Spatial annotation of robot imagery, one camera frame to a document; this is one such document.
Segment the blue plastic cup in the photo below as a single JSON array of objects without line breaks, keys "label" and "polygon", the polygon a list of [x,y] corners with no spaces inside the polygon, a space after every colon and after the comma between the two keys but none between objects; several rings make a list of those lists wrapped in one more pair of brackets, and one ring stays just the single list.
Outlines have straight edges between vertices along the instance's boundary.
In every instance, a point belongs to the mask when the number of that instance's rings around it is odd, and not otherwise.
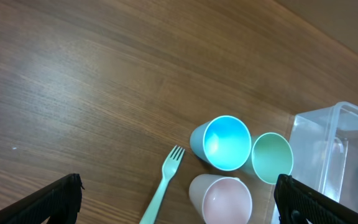
[{"label": "blue plastic cup", "polygon": [[202,160],[223,171],[237,170],[248,160],[251,135],[240,119],[222,115],[198,126],[190,136],[191,150]]}]

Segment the green plastic fork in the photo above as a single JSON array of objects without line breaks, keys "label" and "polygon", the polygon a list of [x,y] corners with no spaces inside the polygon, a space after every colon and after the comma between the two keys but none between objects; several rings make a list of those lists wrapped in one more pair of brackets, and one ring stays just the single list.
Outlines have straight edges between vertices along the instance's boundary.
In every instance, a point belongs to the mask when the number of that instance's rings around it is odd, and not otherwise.
[{"label": "green plastic fork", "polygon": [[185,153],[185,148],[181,146],[175,146],[169,155],[166,157],[162,165],[162,179],[160,181],[157,190],[153,198],[151,199],[149,206],[147,207],[145,213],[143,214],[140,224],[154,224],[160,210],[160,206],[163,201],[163,197],[167,190],[168,184],[176,174],[180,162],[183,159]]}]

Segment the clear plastic container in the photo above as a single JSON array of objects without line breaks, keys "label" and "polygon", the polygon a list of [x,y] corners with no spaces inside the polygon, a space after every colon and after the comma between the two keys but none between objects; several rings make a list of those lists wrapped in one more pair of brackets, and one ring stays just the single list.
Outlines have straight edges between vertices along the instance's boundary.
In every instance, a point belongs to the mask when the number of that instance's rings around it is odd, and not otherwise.
[{"label": "clear plastic container", "polygon": [[297,114],[289,143],[292,176],[358,213],[358,106],[334,106]]}]

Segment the pink plastic cup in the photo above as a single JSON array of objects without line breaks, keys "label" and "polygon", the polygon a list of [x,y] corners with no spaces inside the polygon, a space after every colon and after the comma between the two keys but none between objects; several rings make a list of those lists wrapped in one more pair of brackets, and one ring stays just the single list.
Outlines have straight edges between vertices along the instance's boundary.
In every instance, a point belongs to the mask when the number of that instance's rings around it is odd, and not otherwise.
[{"label": "pink plastic cup", "polygon": [[189,188],[189,197],[205,223],[247,224],[252,214],[252,196],[237,177],[201,174]]}]

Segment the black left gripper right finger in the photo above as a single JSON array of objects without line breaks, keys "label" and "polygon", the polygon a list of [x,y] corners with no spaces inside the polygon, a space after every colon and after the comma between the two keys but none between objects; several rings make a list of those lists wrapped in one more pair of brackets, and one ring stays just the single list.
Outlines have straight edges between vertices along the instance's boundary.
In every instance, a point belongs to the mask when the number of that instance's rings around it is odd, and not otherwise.
[{"label": "black left gripper right finger", "polygon": [[358,224],[358,213],[280,174],[274,190],[280,224]]}]

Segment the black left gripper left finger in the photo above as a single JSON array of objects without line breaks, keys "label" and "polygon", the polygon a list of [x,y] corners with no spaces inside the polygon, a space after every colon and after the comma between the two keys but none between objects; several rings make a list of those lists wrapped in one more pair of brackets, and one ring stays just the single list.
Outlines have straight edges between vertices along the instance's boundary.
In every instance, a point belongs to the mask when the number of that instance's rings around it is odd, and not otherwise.
[{"label": "black left gripper left finger", "polygon": [[0,224],[75,224],[81,208],[83,184],[79,174],[68,174],[0,210]]}]

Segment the green plastic cup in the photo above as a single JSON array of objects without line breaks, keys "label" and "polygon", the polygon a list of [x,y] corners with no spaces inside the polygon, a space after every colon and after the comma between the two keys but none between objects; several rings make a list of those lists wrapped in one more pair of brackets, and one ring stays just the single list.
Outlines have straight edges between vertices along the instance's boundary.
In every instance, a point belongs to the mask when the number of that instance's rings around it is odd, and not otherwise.
[{"label": "green plastic cup", "polygon": [[278,133],[264,133],[251,137],[251,152],[240,168],[246,174],[275,185],[280,174],[290,175],[294,157],[289,142]]}]

